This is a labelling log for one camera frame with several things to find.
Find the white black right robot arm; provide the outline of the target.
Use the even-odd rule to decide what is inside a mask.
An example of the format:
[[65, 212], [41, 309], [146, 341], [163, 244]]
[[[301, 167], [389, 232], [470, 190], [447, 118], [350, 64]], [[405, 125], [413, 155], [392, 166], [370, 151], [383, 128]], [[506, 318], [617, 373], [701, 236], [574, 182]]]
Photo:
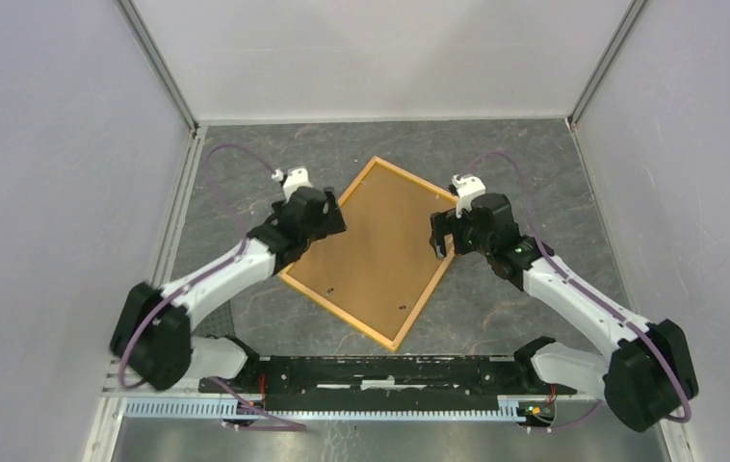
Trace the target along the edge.
[[434, 213], [430, 228], [437, 258], [480, 254], [496, 276], [545, 303], [595, 347], [580, 351], [549, 337], [529, 342], [512, 368], [520, 390], [550, 384], [587, 393], [637, 432], [691, 419], [699, 385], [683, 329], [649, 321], [588, 285], [551, 247], [520, 231], [505, 195], [484, 193]]

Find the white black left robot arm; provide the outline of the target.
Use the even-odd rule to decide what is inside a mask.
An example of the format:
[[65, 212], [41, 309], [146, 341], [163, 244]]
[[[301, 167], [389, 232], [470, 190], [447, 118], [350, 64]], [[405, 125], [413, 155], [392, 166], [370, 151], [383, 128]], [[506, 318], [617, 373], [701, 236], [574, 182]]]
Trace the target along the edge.
[[[346, 229], [334, 189], [299, 186], [222, 257], [163, 286], [135, 285], [110, 342], [119, 385], [166, 391], [184, 378], [217, 377], [236, 392], [251, 390], [259, 379], [251, 351], [232, 337], [195, 337], [194, 329], [235, 295], [294, 264], [316, 241]], [[128, 382], [127, 372], [138, 381]]]

